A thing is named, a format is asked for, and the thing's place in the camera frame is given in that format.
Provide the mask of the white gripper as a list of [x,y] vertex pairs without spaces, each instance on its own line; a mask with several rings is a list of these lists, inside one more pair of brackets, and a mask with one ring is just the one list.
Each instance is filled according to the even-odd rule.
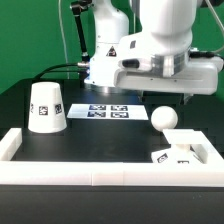
[[123,37],[114,85],[140,91],[211,95],[224,60],[190,50],[192,34],[161,36],[147,32]]

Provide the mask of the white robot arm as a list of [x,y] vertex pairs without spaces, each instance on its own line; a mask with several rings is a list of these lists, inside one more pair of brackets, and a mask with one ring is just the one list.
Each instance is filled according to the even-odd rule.
[[142,30],[130,35],[127,16],[111,0],[92,0],[95,54],[91,87],[184,94],[214,93],[223,60],[191,48],[202,0],[139,0]]

